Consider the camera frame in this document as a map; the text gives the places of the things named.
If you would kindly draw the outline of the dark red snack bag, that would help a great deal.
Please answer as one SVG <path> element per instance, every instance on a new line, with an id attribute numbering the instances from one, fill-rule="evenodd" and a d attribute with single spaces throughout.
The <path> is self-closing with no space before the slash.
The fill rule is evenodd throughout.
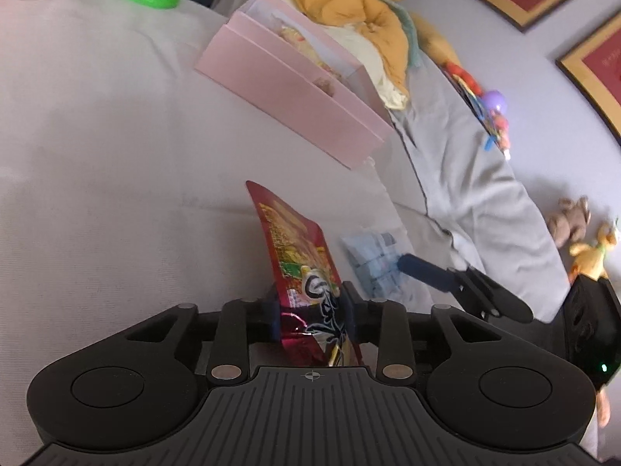
<path id="1" fill-rule="evenodd" d="M 266 187 L 248 181 L 264 233 L 278 302 L 280 341 L 299 366 L 359 366 L 346 332 L 341 279 L 321 227 Z"/>

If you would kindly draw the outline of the light blue snack packet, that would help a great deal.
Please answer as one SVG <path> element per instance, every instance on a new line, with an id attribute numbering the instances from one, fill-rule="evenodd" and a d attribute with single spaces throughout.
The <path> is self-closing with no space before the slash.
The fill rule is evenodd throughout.
<path id="1" fill-rule="evenodd" d="M 398 270 L 402 252 L 392 233 L 365 230 L 345 236 L 341 242 L 349 265 L 368 298 L 402 304 L 409 301 L 411 293 L 406 287 L 405 276 Z"/>

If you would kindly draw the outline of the grey sofa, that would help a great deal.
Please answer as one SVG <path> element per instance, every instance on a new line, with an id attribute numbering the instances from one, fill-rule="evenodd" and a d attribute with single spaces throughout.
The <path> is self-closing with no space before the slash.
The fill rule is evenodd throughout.
<path id="1" fill-rule="evenodd" d="M 505 159 L 484 150 L 479 123 L 430 60 L 409 77 L 417 93 L 393 114 L 383 144 L 348 169 L 245 105 L 215 126 L 217 200 L 226 208 L 221 292 L 255 298 L 272 266 L 248 182 L 318 222 L 342 278 L 354 274 L 342 238 L 386 231 L 400 250 L 442 267 L 474 266 L 548 323 L 569 284 L 543 218 Z"/>

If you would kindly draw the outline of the yellow plush toy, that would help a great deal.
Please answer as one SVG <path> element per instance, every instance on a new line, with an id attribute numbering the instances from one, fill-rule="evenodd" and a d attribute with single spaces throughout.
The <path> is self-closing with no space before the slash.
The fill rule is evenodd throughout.
<path id="1" fill-rule="evenodd" d="M 568 253 L 572 257 L 568 272 L 569 283 L 574 283 L 578 276 L 588 276 L 594 281 L 608 278 L 604 262 L 609 251 L 617 245 L 617 233 L 618 221 L 604 222 L 597 231 L 594 245 L 576 242 L 569 247 Z"/>

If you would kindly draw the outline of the colourful toy pile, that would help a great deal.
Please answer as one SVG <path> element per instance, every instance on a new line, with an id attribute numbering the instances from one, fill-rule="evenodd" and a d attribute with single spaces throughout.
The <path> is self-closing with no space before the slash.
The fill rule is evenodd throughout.
<path id="1" fill-rule="evenodd" d="M 506 161 L 510 161 L 510 122 L 505 97 L 495 89 L 485 90 L 475 78 L 457 63 L 446 61 L 442 66 L 449 82 L 458 90 L 473 114 L 487 132 L 486 150 L 494 145 Z"/>

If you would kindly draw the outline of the pink cardboard box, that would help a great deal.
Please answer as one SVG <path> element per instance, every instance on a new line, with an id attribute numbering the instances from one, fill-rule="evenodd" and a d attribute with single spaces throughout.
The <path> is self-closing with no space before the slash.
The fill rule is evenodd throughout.
<path id="1" fill-rule="evenodd" d="M 288 129 L 279 148 L 290 157 L 354 169 L 394 132 L 364 66 L 282 0 L 235 10 L 196 68 Z"/>

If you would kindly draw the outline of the orange yellow blanket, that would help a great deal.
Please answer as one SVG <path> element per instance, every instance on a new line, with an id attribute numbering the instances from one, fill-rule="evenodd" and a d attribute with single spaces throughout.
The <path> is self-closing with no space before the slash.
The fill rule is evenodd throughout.
<path id="1" fill-rule="evenodd" d="M 408 70 L 421 63 L 418 34 L 401 0 L 282 0 L 341 44 L 366 68 L 389 110 L 411 95 Z"/>

